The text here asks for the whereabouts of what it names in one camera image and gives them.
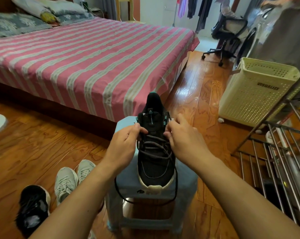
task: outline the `left hand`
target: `left hand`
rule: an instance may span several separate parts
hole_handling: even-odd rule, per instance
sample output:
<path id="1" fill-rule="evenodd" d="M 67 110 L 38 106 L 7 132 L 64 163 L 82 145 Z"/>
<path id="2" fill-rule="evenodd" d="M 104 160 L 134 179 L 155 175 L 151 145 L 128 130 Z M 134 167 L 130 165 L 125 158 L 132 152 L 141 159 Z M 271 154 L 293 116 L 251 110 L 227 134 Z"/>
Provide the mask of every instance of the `left hand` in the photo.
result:
<path id="1" fill-rule="evenodd" d="M 113 135 L 103 162 L 108 163 L 114 168 L 115 176 L 131 162 L 136 151 L 136 141 L 140 132 L 144 134 L 148 133 L 145 128 L 140 127 L 139 123 L 135 123 Z"/>

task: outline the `yellow chair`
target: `yellow chair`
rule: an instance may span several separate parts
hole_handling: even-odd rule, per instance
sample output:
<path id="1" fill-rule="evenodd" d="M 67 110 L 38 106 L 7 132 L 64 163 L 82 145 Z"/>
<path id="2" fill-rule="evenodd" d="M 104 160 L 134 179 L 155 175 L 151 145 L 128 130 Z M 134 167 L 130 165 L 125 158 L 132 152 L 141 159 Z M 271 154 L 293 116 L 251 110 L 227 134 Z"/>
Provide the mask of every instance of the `yellow chair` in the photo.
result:
<path id="1" fill-rule="evenodd" d="M 139 22 L 137 20 L 134 19 L 133 17 L 133 0 L 116 0 L 116 8 L 117 8 L 117 21 L 121 21 L 121 17 L 120 17 L 120 2 L 122 1 L 127 1 L 128 2 L 128 7 L 130 7 L 130 13 L 128 14 L 129 17 L 129 21 L 127 21 L 128 23 L 140 23 L 140 24 L 145 24 L 142 22 Z"/>

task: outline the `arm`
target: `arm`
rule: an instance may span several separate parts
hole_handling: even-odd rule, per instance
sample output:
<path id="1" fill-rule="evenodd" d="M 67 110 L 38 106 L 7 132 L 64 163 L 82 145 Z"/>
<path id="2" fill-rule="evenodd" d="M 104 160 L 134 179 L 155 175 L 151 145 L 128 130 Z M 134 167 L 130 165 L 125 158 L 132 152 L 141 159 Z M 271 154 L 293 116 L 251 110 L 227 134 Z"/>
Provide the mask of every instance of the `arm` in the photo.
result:
<path id="1" fill-rule="evenodd" d="M 300 227 L 209 151 L 182 115 L 164 133 L 176 157 L 208 186 L 240 238 L 300 238 Z"/>
<path id="2" fill-rule="evenodd" d="M 40 225 L 30 239 L 87 239 L 111 183 L 132 160 L 140 131 L 147 133 L 136 123 L 116 132 L 100 164 Z"/>

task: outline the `purple garment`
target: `purple garment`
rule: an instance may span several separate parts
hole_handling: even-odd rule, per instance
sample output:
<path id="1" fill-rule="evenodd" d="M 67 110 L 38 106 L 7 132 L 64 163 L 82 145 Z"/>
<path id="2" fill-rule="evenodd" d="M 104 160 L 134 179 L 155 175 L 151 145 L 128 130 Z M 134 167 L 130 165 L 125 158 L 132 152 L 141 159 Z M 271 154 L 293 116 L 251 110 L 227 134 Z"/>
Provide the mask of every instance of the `purple garment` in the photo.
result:
<path id="1" fill-rule="evenodd" d="M 187 0 L 180 0 L 179 11 L 178 11 L 179 18 L 184 16 L 186 6 L 187 6 Z"/>

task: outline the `forearm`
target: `forearm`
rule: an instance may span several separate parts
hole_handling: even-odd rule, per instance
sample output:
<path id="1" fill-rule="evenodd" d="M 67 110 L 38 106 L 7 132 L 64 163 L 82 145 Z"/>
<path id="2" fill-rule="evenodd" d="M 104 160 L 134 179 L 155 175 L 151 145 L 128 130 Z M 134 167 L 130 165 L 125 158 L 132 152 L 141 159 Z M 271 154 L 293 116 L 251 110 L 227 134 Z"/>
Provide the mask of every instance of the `forearm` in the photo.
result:
<path id="1" fill-rule="evenodd" d="M 300 238 L 300 227 L 215 158 L 200 160 L 197 174 L 206 183 L 240 238 Z"/>
<path id="2" fill-rule="evenodd" d="M 112 166 L 102 161 L 30 238 L 87 239 L 114 173 Z"/>

